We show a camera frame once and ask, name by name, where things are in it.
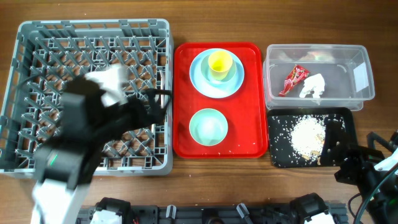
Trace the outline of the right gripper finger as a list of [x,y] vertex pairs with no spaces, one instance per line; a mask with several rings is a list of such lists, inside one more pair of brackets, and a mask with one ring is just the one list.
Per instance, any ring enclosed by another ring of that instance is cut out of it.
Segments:
[[329,121],[325,130],[325,142],[320,156],[321,166],[339,166],[346,158],[351,136],[341,122]]
[[367,136],[367,145],[368,148],[370,149],[375,149],[375,143],[377,142],[379,143],[381,146],[383,146],[384,148],[386,148],[388,151],[392,152],[392,145],[390,145],[390,143],[385,140],[384,138],[380,137],[378,134],[374,133],[374,132],[370,132]]

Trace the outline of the green bowl with rice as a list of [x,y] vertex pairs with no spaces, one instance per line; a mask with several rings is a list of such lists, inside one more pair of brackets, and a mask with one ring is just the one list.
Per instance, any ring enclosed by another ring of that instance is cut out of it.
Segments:
[[225,139],[229,126],[223,113],[213,108],[204,108],[191,117],[188,129],[195,142],[210,147]]

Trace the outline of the white tissue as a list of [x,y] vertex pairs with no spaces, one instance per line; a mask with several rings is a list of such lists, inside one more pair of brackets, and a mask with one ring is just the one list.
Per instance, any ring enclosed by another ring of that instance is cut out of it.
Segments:
[[320,97],[325,91],[325,80],[321,73],[312,75],[304,80],[303,88],[299,94],[300,98],[305,98],[312,94],[313,102],[320,105]]

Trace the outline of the light blue plate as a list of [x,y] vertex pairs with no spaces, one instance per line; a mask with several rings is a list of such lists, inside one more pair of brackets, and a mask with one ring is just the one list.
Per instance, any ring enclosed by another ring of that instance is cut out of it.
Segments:
[[208,49],[199,53],[190,65],[189,76],[192,85],[195,87],[197,91],[199,91],[202,95],[205,95],[210,98],[226,98],[233,94],[235,94],[241,87],[244,81],[244,67],[240,59],[232,52],[229,52],[233,58],[233,61],[236,63],[236,74],[234,78],[224,84],[214,85],[212,83],[208,83],[202,73],[201,73],[201,63],[204,57],[210,55],[211,53],[217,50],[225,50],[225,49]]

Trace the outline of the red snack wrapper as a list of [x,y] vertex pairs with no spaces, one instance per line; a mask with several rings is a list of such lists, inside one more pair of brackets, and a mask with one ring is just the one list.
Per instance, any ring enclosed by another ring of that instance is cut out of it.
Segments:
[[310,72],[301,65],[295,65],[284,80],[284,88],[279,92],[279,96],[285,97],[290,90],[294,89],[295,85],[299,84],[301,81],[304,81],[308,77],[309,73]]

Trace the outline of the yellow plastic cup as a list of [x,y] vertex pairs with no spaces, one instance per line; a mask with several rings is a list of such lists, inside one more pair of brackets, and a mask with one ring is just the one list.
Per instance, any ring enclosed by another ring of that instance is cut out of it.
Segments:
[[234,64],[231,54],[225,50],[217,50],[208,57],[211,76],[215,80],[224,79]]

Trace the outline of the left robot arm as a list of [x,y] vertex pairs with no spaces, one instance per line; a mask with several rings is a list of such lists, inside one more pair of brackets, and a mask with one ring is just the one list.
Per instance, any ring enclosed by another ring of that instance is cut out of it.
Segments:
[[146,89],[149,107],[138,98],[105,106],[106,91],[91,80],[76,78],[62,94],[60,134],[47,139],[34,154],[36,184],[32,223],[74,223],[101,162],[103,146],[127,131],[146,128],[164,120],[166,106],[156,95],[170,90]]

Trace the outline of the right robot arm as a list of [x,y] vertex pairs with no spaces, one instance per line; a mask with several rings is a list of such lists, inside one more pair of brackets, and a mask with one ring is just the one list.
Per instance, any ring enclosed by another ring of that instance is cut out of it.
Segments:
[[348,202],[354,223],[361,222],[364,212],[374,223],[397,223],[397,132],[388,141],[370,132],[367,144],[364,147],[354,143],[341,122],[330,121],[320,164],[339,166],[335,180],[357,186],[357,196],[362,198],[357,212]]

